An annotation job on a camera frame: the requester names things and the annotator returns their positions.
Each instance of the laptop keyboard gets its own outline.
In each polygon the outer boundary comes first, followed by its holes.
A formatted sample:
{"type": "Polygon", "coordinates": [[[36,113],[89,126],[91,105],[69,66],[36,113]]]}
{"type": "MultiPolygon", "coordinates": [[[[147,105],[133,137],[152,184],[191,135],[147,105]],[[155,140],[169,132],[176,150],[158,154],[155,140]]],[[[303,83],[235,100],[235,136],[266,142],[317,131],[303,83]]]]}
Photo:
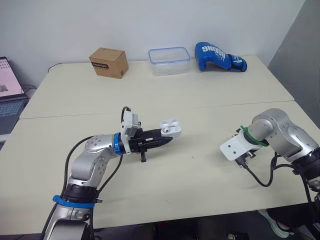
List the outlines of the laptop keyboard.
{"type": "Polygon", "coordinates": [[[0,104],[0,118],[17,115],[24,101],[6,102],[0,104]]]}

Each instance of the white bracket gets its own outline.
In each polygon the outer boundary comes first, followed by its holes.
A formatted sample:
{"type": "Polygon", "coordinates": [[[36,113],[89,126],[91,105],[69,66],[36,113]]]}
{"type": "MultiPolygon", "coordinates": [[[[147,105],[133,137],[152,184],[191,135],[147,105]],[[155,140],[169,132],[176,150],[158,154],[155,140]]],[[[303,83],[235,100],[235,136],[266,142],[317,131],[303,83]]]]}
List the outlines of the white bracket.
{"type": "Polygon", "coordinates": [[[123,121],[121,123],[121,141],[127,154],[131,154],[129,140],[136,134],[137,129],[141,128],[138,122],[138,115],[131,111],[125,110],[123,113],[123,121]]]}
{"type": "Polygon", "coordinates": [[[162,120],[160,122],[161,136],[178,138],[181,135],[180,121],[177,118],[162,120]]]}
{"type": "Polygon", "coordinates": [[[235,133],[232,138],[223,143],[220,146],[220,150],[228,160],[233,161],[240,157],[242,154],[245,154],[250,150],[258,150],[261,147],[261,145],[254,145],[249,143],[245,139],[244,131],[242,131],[241,129],[239,133],[235,133]]]}

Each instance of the laptop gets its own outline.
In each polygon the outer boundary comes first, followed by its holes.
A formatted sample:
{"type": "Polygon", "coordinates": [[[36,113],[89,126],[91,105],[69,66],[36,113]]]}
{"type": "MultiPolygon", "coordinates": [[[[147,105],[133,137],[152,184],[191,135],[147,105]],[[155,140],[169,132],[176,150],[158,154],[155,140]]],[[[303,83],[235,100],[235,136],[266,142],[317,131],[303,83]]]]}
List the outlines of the laptop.
{"type": "Polygon", "coordinates": [[[11,133],[28,100],[7,58],[0,57],[0,135],[11,133]]]}

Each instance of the blue ring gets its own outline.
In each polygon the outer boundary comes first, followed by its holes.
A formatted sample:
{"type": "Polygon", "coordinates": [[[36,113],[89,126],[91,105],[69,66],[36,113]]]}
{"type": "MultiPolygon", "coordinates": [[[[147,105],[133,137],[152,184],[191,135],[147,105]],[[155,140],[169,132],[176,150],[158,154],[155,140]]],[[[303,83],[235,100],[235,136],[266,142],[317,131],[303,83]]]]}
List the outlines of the blue ring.
{"type": "Polygon", "coordinates": [[[77,203],[77,202],[65,201],[61,199],[59,195],[54,195],[52,200],[62,206],[78,208],[78,209],[91,209],[95,206],[95,203],[77,203]]]}
{"type": "Polygon", "coordinates": [[[120,132],[117,132],[115,135],[114,135],[114,139],[113,139],[113,143],[114,143],[114,152],[118,155],[122,155],[122,152],[121,152],[121,149],[120,149],[120,146],[119,146],[119,135],[120,135],[120,132]]]}

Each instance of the laptop screen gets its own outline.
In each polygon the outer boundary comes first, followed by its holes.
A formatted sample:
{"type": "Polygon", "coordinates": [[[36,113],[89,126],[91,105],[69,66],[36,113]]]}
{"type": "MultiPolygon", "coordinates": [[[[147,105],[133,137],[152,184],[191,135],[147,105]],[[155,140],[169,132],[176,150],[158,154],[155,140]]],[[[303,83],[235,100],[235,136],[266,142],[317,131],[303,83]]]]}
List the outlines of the laptop screen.
{"type": "Polygon", "coordinates": [[[0,57],[0,98],[23,93],[7,58],[0,57]]]}

